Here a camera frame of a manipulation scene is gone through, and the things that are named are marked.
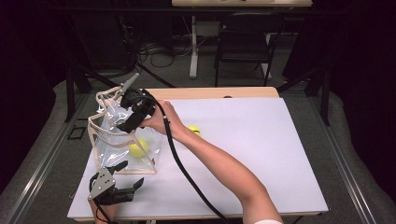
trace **cable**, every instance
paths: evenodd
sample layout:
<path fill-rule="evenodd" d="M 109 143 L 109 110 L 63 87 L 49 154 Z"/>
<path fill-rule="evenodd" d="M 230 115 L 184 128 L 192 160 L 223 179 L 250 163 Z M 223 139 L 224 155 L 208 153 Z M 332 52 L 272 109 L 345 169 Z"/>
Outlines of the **cable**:
<path fill-rule="evenodd" d="M 192 185 L 192 187 L 195 189 L 195 191 L 198 193 L 198 195 L 201 197 L 201 199 L 204 201 L 204 203 L 210 208 L 210 210 L 212 210 L 218 217 L 221 218 L 221 220 L 228 224 L 228 220 L 227 218 L 219 211 L 216 209 L 215 206 L 213 206 L 210 201 L 206 198 L 206 196 L 201 192 L 201 190 L 199 189 L 199 187 L 196 185 L 196 183 L 194 182 L 194 180 L 191 178 L 190 174 L 187 172 L 187 170 L 184 168 L 183 163 L 181 162 L 180 158 L 177 155 L 176 152 L 176 148 L 175 148 L 175 144 L 173 142 L 173 137 L 172 137 L 172 132 L 171 132 L 171 128 L 169 126 L 169 120 L 166 117 L 165 111 L 163 110 L 163 107 L 161 106 L 161 104 L 153 97 L 150 96 L 136 96 L 137 98 L 148 98 L 152 101 L 155 102 L 155 104 L 160 108 L 161 113 L 163 114 L 163 124 L 165 125 L 165 130 L 166 130 L 166 136 L 168 138 L 168 143 L 169 143 L 169 147 L 171 148 L 172 151 L 172 155 L 176 161 L 176 164 L 178 166 L 178 168 L 180 168 L 181 172 L 183 173 L 184 176 L 186 176 L 186 178 L 189 180 L 190 184 Z"/>
<path fill-rule="evenodd" d="M 190 182 L 190 184 L 192 185 L 192 187 L 195 189 L 195 191 L 198 193 L 198 195 L 201 197 L 201 199 L 204 201 L 204 203 L 207 205 L 207 207 L 210 208 L 210 210 L 212 210 L 218 217 L 220 217 L 220 219 L 225 223 L 225 224 L 229 224 L 227 218 L 218 210 L 216 209 L 215 206 L 213 206 L 213 204 L 210 203 L 210 201 L 206 198 L 206 196 L 202 193 L 202 191 L 199 189 L 199 187 L 197 186 L 197 184 L 194 182 L 194 180 L 191 178 L 190 174 L 187 172 L 186 168 L 184 168 L 183 163 L 181 162 L 179 156 L 177 155 L 176 152 L 176 147 L 173 141 L 173 137 L 172 137 L 172 132 L 171 132 L 171 128 L 170 128 L 170 121 L 168 120 L 168 118 L 166 117 L 165 111 L 163 110 L 163 107 L 161 106 L 161 104 L 152 96 L 147 96 L 147 95 L 141 95 L 141 96 L 136 96 L 131 98 L 130 100 L 133 99 L 142 99 L 142 98 L 146 98 L 149 99 L 151 101 L 154 101 L 155 105 L 157 105 L 160 110 L 161 113 L 163 114 L 163 124 L 165 126 L 165 130 L 166 130 L 166 136 L 168 139 L 168 143 L 169 143 L 169 147 L 171 148 L 171 152 L 172 155 L 175 159 L 175 162 L 178 166 L 178 168 L 180 169 L 180 171 L 183 173 L 183 175 L 187 178 L 187 180 Z M 90 191 L 92 190 L 92 182 L 95 178 L 97 178 L 98 174 L 94 175 L 91 180 L 90 180 Z M 106 218 L 108 223 L 112 223 L 110 218 L 108 218 L 106 212 L 102 209 L 102 207 L 100 206 L 99 202 L 97 202 L 95 199 L 93 199 L 94 203 L 96 204 L 97 208 L 102 212 L 102 214 L 104 215 L 104 217 Z"/>
<path fill-rule="evenodd" d="M 154 62 L 153 62 L 154 56 L 155 56 L 155 55 L 158 55 L 158 54 L 160 54 L 160 53 L 161 53 L 162 55 L 168 55 L 168 56 L 170 56 L 170 57 L 171 57 L 170 63 L 165 64 L 165 65 L 157 65 L 157 64 L 154 64 Z M 175 55 L 174 55 L 172 52 L 170 52 L 170 51 L 168 51 L 168 50 L 163 50 L 163 49 L 160 50 L 160 51 L 157 52 L 157 53 L 152 54 L 151 57 L 149 58 L 149 62 L 150 62 L 151 65 L 154 66 L 154 67 L 168 67 L 168 66 L 170 66 L 174 61 L 175 61 Z"/>

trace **human arm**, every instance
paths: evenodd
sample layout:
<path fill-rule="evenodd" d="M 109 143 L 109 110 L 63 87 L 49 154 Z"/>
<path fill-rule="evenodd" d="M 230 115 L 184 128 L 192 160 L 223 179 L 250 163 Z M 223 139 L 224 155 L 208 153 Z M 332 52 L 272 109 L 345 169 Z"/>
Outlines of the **human arm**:
<path fill-rule="evenodd" d="M 95 224 L 107 224 L 106 218 L 103 216 L 101 211 L 97 211 L 97 206 L 93 202 L 93 200 L 88 200 L 93 217 L 95 219 Z M 111 221 L 114 220 L 114 216 L 117 213 L 118 210 L 118 205 L 117 204 L 111 204 L 111 205 L 102 205 L 102 209 L 105 211 L 106 215 L 110 218 Z"/>
<path fill-rule="evenodd" d="M 263 219 L 282 222 L 265 186 L 244 164 L 185 127 L 169 102 L 159 103 L 170 122 L 173 138 L 188 148 L 238 198 L 242 204 L 245 224 L 253 224 Z M 166 134 L 163 115 L 158 108 L 152 118 L 144 120 L 141 126 Z"/>

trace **black curtain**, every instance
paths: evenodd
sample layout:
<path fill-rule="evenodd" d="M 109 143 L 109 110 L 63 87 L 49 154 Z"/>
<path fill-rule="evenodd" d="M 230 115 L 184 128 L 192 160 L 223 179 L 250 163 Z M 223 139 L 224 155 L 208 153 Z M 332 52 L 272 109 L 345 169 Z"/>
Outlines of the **black curtain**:
<path fill-rule="evenodd" d="M 35 1 L 0 2 L 3 191 L 39 136 L 64 80 L 66 60 Z"/>
<path fill-rule="evenodd" d="M 172 7 L 171 0 L 131 0 L 133 7 Z M 173 49 L 172 16 L 169 15 L 140 15 L 137 20 L 136 32 L 141 38 L 157 43 L 169 50 Z"/>
<path fill-rule="evenodd" d="M 396 202 L 395 1 L 314 1 L 346 10 L 341 20 L 306 20 L 283 75 L 289 79 L 327 59 L 340 27 L 347 38 L 333 61 L 331 91 L 344 102 L 354 148 L 377 184 Z"/>
<path fill-rule="evenodd" d="M 332 70 L 331 90 L 344 102 L 354 148 L 396 202 L 396 5 L 354 5 L 351 37 Z"/>

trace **white paper surface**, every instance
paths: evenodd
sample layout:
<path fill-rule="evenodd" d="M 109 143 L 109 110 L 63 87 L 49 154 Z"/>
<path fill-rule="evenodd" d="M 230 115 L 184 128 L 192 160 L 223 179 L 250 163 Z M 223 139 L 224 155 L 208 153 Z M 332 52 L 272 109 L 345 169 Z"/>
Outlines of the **white paper surface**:
<path fill-rule="evenodd" d="M 279 213 L 328 211 L 283 99 L 232 98 L 171 102 L 185 125 L 197 126 L 204 139 L 235 156 L 262 181 Z M 185 168 L 206 198 L 223 215 L 240 216 L 242 208 L 233 194 L 185 147 L 178 142 L 175 145 Z M 163 141 L 157 168 L 156 175 L 114 175 L 118 189 L 129 188 L 142 176 L 145 177 L 134 200 L 120 204 L 118 218 L 214 216 L 180 172 L 166 140 Z M 68 217 L 92 217 L 87 197 L 89 180 L 94 172 L 93 157 L 90 156 Z"/>

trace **yellow ball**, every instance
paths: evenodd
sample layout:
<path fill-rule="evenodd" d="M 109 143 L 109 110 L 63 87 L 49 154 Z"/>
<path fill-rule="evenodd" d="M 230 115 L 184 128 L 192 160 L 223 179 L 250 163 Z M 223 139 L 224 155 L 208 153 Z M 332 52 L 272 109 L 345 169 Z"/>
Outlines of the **yellow ball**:
<path fill-rule="evenodd" d="M 142 138 L 137 139 L 140 143 L 140 145 L 142 145 L 143 149 L 145 149 L 145 151 L 149 151 L 149 146 L 146 143 L 145 140 L 143 140 Z M 131 155 L 135 158 L 142 158 L 145 153 L 142 151 L 142 149 L 140 149 L 140 147 L 137 144 L 131 144 L 128 146 L 129 148 L 129 153 L 131 153 Z"/>
<path fill-rule="evenodd" d="M 190 130 L 192 130 L 194 133 L 196 133 L 198 136 L 201 136 L 201 131 L 199 131 L 199 128 L 197 126 L 194 125 L 190 125 L 187 128 L 189 128 Z"/>

